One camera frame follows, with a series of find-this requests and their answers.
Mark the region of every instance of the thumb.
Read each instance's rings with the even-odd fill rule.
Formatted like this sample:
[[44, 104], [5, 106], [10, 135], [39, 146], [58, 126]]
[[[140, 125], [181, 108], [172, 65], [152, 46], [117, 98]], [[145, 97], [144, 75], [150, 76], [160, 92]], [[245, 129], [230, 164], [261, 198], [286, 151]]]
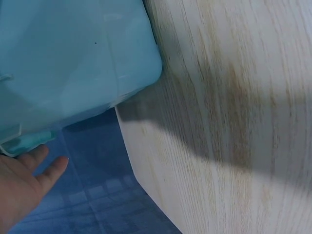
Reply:
[[68, 164], [67, 157], [58, 157], [55, 159], [42, 174], [36, 176], [37, 181], [42, 187], [42, 197], [44, 197], [54, 186], [57, 180], [65, 172]]

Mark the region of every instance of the light blue plastic container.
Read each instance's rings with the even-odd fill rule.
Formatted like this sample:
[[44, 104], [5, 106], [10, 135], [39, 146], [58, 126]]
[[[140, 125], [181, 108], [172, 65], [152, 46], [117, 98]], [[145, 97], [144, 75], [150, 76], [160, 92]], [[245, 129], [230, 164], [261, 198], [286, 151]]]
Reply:
[[47, 142], [161, 69], [142, 0], [2, 0], [0, 150], [16, 156]]

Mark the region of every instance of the tile floor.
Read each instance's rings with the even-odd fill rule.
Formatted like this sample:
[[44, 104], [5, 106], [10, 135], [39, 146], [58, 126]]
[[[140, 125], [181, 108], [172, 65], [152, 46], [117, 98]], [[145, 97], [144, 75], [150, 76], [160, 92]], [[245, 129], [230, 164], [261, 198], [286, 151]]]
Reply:
[[179, 234], [136, 181], [114, 109], [66, 127], [48, 143], [68, 169], [11, 234]]

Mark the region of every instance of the wooden cabinet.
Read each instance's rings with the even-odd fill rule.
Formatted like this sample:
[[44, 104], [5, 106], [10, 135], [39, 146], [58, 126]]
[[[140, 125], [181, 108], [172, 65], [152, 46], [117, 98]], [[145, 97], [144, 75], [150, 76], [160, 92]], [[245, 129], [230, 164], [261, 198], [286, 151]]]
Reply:
[[312, 2], [146, 0], [160, 81], [118, 106], [135, 175], [184, 234], [312, 232]]

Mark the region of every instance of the finger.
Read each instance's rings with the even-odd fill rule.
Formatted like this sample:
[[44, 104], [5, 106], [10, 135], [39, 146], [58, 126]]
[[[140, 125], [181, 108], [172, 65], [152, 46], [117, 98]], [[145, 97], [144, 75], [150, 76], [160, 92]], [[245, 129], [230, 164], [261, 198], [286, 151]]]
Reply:
[[50, 166], [44, 170], [44, 172], [38, 176], [36, 179], [42, 187], [42, 196], [45, 196], [61, 175], [65, 172], [68, 164], [68, 158], [58, 157], [55, 159]]
[[18, 157], [18, 161], [23, 164], [28, 170], [33, 172], [47, 157], [49, 153], [48, 147], [40, 145], [30, 152]]

